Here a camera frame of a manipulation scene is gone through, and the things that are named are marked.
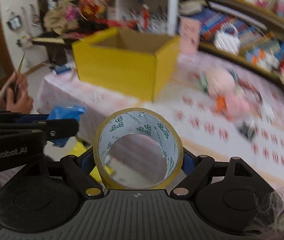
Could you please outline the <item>child's hand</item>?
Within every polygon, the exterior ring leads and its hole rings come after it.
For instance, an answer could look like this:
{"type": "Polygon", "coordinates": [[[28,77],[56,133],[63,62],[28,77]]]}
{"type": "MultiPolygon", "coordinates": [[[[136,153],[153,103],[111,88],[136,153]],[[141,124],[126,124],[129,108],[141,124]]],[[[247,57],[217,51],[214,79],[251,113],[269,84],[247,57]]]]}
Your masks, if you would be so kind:
{"type": "Polygon", "coordinates": [[[29,114],[33,98],[28,94],[28,81],[22,74],[13,72],[0,90],[0,110],[29,114]]]}

